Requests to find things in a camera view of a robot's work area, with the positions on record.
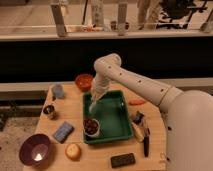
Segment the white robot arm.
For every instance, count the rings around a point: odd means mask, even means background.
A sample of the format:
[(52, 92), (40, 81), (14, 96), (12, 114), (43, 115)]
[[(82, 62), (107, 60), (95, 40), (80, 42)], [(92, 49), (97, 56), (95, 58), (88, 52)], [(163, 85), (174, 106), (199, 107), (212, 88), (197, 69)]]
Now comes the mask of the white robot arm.
[(112, 53), (94, 62), (92, 99), (99, 100), (116, 81), (157, 106), (166, 115), (166, 170), (213, 171), (213, 96), (172, 85), (121, 67)]

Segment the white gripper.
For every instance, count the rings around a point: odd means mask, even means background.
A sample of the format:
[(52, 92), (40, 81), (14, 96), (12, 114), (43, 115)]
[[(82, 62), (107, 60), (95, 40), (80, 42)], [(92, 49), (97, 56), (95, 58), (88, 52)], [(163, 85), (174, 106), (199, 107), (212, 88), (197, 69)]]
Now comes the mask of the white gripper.
[(97, 102), (97, 101), (100, 100), (105, 94), (106, 94), (106, 90), (105, 90), (105, 89), (95, 89), (95, 88), (92, 88), (92, 89), (91, 89), (91, 100), (92, 100), (93, 102)]

